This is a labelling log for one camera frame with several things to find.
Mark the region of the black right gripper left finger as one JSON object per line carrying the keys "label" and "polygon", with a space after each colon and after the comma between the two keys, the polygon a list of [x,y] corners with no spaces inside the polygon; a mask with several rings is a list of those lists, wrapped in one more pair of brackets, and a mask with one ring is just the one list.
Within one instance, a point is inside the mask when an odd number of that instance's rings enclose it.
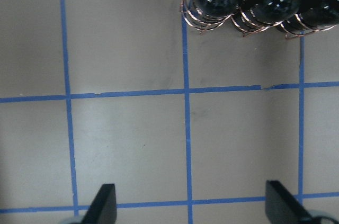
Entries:
{"label": "black right gripper left finger", "polygon": [[92,201],[82,223],[114,224],[117,220],[117,202],[114,184],[103,184]]}

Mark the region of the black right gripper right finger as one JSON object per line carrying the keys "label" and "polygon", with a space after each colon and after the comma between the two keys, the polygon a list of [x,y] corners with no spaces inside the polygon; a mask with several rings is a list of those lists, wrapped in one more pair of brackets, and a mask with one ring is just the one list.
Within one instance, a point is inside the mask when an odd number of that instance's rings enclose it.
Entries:
{"label": "black right gripper right finger", "polygon": [[317,223],[279,181],[265,183],[265,214],[272,224]]}

